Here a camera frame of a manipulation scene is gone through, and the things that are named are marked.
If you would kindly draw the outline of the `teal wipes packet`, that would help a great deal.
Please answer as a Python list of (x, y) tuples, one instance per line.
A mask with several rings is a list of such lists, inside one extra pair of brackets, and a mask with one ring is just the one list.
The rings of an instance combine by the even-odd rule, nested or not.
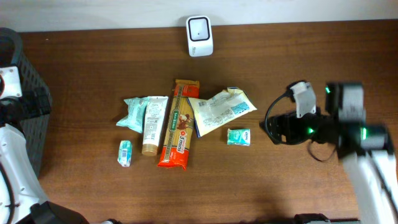
[(128, 98), (124, 100), (127, 104), (127, 116), (120, 119), (116, 126), (129, 128), (137, 133), (142, 134), (144, 129), (144, 116), (149, 97)]

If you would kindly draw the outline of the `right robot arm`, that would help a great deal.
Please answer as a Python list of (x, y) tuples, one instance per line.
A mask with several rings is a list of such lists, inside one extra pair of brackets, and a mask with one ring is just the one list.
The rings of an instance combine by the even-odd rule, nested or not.
[(366, 123), (361, 83), (328, 82), (325, 92), (322, 114), (309, 82), (290, 84), (278, 99), (290, 98), (295, 110), (268, 111), (260, 127), (275, 145), (333, 145), (354, 187), (361, 223), (397, 223), (397, 162), (388, 128)]

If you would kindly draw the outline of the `cream yellow snack bag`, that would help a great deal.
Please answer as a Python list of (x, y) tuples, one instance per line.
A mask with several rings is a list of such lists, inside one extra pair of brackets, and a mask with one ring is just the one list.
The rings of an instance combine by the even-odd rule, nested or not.
[(189, 97), (188, 103), (194, 113), (198, 138), (257, 110), (245, 91), (238, 87), (228, 87), (209, 100)]

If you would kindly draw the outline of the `green tissue pack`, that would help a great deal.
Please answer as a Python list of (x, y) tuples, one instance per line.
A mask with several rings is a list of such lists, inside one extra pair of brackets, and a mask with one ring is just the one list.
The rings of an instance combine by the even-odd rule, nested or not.
[(250, 146), (251, 130), (250, 129), (228, 129), (227, 133), (228, 145)]

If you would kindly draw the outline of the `white cream tube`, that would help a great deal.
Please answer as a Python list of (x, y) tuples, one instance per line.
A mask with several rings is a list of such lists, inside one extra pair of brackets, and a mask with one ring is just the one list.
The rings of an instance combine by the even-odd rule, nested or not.
[(168, 96), (150, 96), (146, 106), (142, 154), (156, 156), (164, 124)]

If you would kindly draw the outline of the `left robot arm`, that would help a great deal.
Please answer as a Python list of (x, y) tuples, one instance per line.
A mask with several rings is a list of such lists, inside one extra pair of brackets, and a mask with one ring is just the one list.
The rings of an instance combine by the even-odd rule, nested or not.
[(88, 223), (48, 200), (27, 155), (21, 121), (50, 112), (44, 88), (1, 99), (1, 223)]

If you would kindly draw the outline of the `small teal gum box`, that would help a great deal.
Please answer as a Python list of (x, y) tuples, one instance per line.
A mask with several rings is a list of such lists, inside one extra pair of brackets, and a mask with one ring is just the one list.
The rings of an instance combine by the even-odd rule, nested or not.
[(131, 165), (132, 144), (128, 140), (122, 140), (119, 145), (118, 162), (123, 167)]

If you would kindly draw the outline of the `orange spaghetti packet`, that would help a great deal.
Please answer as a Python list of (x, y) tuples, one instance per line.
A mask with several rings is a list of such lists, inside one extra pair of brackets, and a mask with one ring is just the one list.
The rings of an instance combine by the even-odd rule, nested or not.
[(200, 82), (176, 80), (159, 167), (187, 168), (195, 117), (189, 98), (199, 97)]

